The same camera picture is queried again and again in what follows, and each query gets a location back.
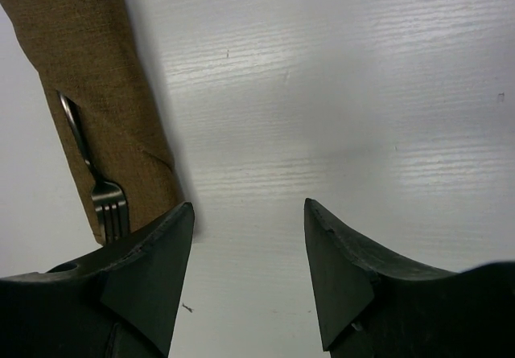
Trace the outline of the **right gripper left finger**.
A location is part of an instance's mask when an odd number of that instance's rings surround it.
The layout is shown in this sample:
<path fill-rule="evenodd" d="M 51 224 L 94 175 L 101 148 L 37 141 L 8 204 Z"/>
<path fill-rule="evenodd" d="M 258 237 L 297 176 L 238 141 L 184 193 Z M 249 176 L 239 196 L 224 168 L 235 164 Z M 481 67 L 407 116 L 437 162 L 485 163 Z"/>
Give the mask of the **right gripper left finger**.
<path fill-rule="evenodd" d="M 45 273 L 3 278 L 2 356 L 167 356 L 194 222 L 184 203 Z"/>

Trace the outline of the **brown cloth napkin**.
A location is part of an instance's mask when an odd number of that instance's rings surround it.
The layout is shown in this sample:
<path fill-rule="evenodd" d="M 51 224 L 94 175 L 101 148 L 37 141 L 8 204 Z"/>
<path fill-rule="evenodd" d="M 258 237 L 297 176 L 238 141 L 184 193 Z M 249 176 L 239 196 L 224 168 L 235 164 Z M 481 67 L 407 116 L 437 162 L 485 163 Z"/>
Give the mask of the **brown cloth napkin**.
<path fill-rule="evenodd" d="M 125 193 L 138 230 L 183 201 L 175 164 L 138 57 L 125 0 L 1 0 L 39 74 L 93 236 L 105 243 L 61 104 L 73 102 L 97 169 Z"/>

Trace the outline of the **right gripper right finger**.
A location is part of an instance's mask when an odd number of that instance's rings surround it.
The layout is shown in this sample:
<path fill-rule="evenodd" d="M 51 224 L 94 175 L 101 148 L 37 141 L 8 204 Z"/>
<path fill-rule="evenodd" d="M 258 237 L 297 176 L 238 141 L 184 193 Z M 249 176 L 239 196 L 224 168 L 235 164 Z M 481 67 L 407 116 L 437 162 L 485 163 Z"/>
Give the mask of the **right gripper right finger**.
<path fill-rule="evenodd" d="M 304 232 L 321 342 L 333 357 L 511 357 L 514 264 L 461 273 L 404 257 L 319 202 Z"/>

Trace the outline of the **black fork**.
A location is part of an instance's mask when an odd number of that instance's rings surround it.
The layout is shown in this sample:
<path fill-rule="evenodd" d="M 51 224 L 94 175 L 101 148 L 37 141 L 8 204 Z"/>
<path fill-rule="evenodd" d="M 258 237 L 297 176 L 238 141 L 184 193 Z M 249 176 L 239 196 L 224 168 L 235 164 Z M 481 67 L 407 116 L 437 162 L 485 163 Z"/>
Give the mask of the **black fork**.
<path fill-rule="evenodd" d="M 111 244 L 130 234 L 129 207 L 122 187 L 109 181 L 97 169 L 89 150 L 89 143 L 81 124 L 79 110 L 63 93 L 58 93 L 72 135 L 89 173 L 94 179 L 91 198 L 101 235 L 105 244 Z"/>

